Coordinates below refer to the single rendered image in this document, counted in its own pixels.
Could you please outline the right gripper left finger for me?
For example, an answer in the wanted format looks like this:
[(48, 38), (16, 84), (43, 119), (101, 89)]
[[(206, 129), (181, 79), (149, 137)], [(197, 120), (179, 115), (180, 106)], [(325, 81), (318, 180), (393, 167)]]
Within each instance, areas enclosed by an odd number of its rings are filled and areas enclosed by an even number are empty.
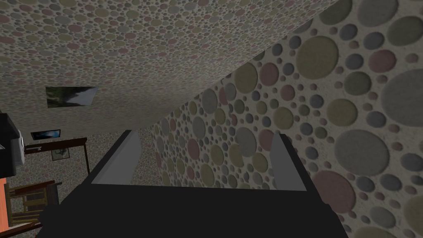
[(138, 133), (126, 130), (82, 184), (129, 185), (141, 155), (142, 146)]

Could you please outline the dark landscape wall picture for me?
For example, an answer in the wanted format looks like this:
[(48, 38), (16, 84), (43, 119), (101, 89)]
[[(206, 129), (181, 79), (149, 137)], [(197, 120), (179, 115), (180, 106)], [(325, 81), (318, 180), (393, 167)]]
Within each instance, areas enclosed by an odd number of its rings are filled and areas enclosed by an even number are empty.
[(98, 87), (46, 87), (49, 108), (90, 106)]

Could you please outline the black and white appliance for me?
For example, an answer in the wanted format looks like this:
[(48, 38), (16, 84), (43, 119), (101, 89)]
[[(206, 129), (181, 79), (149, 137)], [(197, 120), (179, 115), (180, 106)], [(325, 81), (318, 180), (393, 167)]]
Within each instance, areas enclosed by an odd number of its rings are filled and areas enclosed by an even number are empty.
[(8, 114), (0, 113), (0, 179), (16, 175), (24, 165), (24, 141)]

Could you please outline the wooden chair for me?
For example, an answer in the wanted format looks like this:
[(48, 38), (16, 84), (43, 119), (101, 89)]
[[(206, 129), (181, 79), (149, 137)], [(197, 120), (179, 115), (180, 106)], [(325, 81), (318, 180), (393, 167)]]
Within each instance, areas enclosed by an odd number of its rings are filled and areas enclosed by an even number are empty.
[[(60, 185), (61, 182), (56, 183), (54, 180), (15, 188), (10, 188), (7, 183), (4, 184), (8, 225), (12, 227), (37, 222), (40, 213), (47, 205), (59, 204), (57, 187)], [(11, 200), (15, 198), (22, 199), (22, 212), (12, 211)]]

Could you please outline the small grey framed picture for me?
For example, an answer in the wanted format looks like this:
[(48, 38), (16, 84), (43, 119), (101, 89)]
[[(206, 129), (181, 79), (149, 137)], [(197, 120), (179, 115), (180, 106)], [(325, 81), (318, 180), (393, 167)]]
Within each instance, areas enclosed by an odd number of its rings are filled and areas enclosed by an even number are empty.
[(51, 150), (52, 161), (68, 159), (70, 158), (70, 153), (68, 148)]

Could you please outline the dark wooden table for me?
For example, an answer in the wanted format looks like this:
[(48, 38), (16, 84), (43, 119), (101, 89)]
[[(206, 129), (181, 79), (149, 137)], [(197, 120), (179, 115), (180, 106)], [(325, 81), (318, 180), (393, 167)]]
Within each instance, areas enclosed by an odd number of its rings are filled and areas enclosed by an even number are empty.
[(75, 138), (75, 139), (69, 139), (69, 140), (53, 141), (48, 143), (27, 144), (24, 146), (24, 152), (25, 154), (33, 154), (38, 152), (53, 151), (58, 149), (66, 149), (66, 148), (83, 146), (87, 173), (89, 174), (90, 166), (88, 162), (86, 142), (87, 142), (87, 138), (84, 137), (84, 138)]

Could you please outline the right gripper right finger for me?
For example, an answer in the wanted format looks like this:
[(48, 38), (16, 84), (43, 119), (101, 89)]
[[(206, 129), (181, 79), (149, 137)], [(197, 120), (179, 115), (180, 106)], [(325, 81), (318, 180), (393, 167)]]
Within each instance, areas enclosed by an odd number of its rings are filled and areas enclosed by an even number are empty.
[(278, 190), (314, 191), (310, 176), (285, 134), (274, 134), (270, 160)]

